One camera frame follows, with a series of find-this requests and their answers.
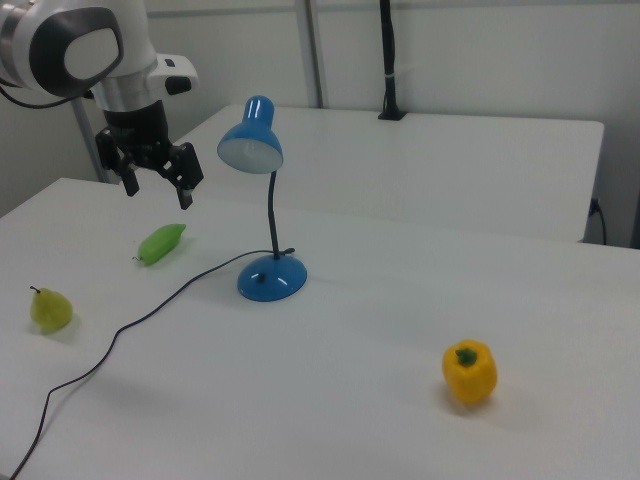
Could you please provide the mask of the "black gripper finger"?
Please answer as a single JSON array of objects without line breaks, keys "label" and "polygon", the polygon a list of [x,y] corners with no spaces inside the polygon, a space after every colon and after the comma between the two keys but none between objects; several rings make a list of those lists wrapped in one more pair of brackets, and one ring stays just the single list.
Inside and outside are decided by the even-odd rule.
[{"label": "black gripper finger", "polygon": [[180,207],[188,209],[193,203],[193,190],[204,179],[193,145],[189,142],[171,145],[159,173],[175,187]]},{"label": "black gripper finger", "polygon": [[119,148],[108,128],[100,131],[95,141],[102,168],[114,172],[120,178],[126,194],[134,196],[139,191],[139,184],[133,169],[132,154]]}]

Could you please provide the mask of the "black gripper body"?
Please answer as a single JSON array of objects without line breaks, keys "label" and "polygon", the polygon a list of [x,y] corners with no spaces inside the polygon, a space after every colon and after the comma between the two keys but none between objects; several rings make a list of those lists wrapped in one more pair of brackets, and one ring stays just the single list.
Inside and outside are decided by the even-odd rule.
[{"label": "black gripper body", "polygon": [[169,161],[172,143],[162,101],[128,112],[104,112],[116,148],[134,165],[161,168]]}]

